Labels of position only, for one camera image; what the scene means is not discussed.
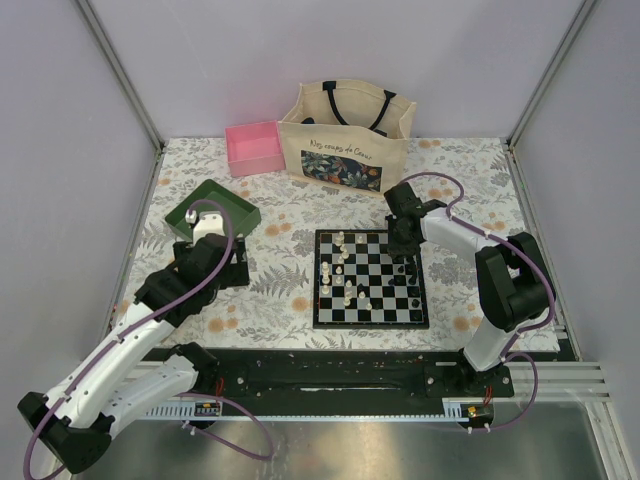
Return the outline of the black white chess board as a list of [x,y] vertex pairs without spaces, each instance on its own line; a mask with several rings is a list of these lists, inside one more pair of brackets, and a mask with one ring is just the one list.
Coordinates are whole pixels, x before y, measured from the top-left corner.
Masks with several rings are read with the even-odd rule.
[[[387,232],[319,229],[314,243],[312,325],[316,329],[427,329],[429,314],[422,261],[418,257],[394,260],[387,253]],[[358,244],[358,236],[365,237]],[[340,263],[343,251],[349,253]],[[322,263],[329,264],[330,292],[323,295]],[[344,306],[345,295],[351,304]],[[413,299],[420,306],[413,308]],[[372,310],[366,309],[368,301]]]

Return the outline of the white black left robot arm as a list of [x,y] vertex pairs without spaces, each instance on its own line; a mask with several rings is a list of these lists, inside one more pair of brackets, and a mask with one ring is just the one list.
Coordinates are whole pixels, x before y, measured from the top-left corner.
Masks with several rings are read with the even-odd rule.
[[156,370],[129,386],[127,374],[188,318],[227,288],[249,282],[246,248],[235,239],[220,207],[189,209],[189,242],[173,245],[174,260],[147,276],[134,302],[87,358],[45,393],[29,392],[18,410],[62,470],[81,473],[95,464],[130,423],[165,400],[205,395],[218,383],[218,360],[195,342],[178,345]]

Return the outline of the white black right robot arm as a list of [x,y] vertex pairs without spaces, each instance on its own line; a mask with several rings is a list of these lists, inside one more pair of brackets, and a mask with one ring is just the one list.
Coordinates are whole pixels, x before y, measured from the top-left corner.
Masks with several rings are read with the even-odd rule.
[[386,221],[392,258],[420,255],[430,242],[475,266],[483,320],[463,348],[466,364],[456,369],[455,383],[466,395],[480,394],[490,385],[489,370],[506,359],[517,337],[555,317],[555,294],[536,240],[527,233],[500,238],[440,204],[393,207]]

